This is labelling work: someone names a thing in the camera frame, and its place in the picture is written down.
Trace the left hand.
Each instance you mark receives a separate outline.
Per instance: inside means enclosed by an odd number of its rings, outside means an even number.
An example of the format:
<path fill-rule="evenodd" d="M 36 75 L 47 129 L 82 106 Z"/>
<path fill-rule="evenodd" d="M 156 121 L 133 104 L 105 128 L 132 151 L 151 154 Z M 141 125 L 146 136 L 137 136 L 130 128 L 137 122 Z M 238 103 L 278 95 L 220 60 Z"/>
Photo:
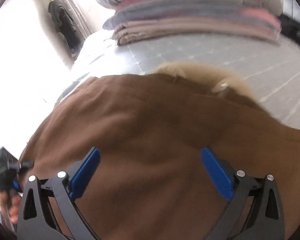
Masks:
<path fill-rule="evenodd" d="M 21 196 L 9 197 L 7 192 L 0 192 L 0 212 L 7 217 L 12 224 L 17 224 Z"/>

